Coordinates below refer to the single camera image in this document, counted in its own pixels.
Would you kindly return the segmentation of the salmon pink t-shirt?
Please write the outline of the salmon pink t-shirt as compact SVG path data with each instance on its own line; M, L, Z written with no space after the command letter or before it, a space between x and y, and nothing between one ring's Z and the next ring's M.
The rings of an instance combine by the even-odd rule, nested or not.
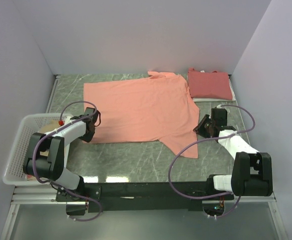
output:
M93 144L160 141L178 154L197 140L200 110L186 79L171 72L149 77L85 83L83 97L96 105L101 124Z

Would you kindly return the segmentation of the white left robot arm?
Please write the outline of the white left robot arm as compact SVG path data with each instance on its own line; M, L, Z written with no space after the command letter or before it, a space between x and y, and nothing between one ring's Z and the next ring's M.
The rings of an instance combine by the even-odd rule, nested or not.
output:
M65 147L76 139L90 142L95 128L101 123L100 116L97 109L87 107L80 116L60 120L53 130L32 134L23 172L44 183L55 182L68 189L68 195L74 201L82 200L86 194L84 179L65 167Z

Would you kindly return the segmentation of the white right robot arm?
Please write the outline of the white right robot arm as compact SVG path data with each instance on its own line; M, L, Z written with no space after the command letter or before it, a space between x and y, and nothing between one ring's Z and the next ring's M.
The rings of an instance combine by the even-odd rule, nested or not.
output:
M241 131L228 125L224 105L211 109L193 131L204 140L214 140L234 159L232 174L213 174L207 179L205 193L215 200L223 192L235 196L269 197L273 193L272 161L270 154L259 152L241 136Z

